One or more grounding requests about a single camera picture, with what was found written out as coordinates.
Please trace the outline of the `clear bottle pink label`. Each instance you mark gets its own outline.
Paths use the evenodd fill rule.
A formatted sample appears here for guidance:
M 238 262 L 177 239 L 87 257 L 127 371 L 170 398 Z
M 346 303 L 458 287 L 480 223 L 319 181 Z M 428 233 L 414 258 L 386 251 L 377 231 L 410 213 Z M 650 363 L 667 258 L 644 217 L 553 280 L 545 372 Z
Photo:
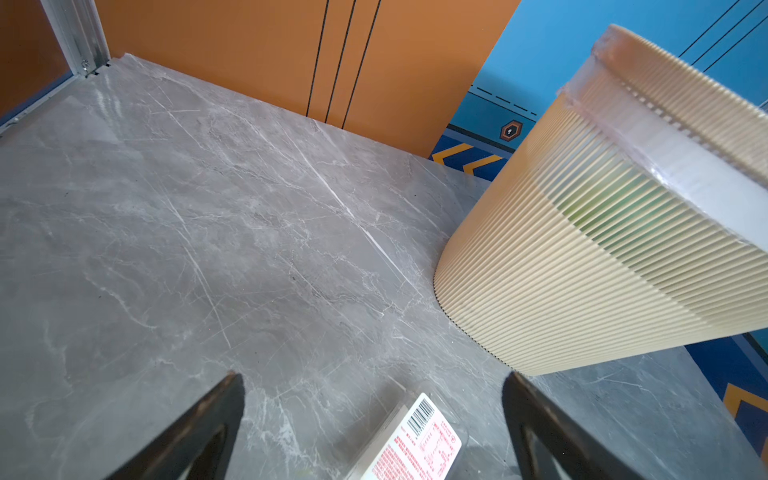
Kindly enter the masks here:
M 467 429 L 437 388 L 408 390 L 362 447 L 348 479 L 448 479 L 468 440 Z

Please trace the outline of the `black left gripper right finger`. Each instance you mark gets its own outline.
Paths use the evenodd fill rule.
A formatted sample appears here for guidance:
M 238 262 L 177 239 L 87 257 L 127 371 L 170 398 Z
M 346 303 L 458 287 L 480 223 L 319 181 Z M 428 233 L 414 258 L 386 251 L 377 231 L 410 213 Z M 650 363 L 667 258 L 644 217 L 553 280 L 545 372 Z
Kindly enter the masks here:
M 502 406 L 523 479 L 639 479 L 523 375 L 512 372 Z

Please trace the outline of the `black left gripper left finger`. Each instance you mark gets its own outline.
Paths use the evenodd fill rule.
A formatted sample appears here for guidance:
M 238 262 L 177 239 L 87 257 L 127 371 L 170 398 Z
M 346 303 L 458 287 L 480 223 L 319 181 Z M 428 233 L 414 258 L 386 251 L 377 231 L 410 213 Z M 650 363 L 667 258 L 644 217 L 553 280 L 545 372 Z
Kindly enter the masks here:
M 109 477 L 223 479 L 233 453 L 244 407 L 243 377 L 230 371 Z

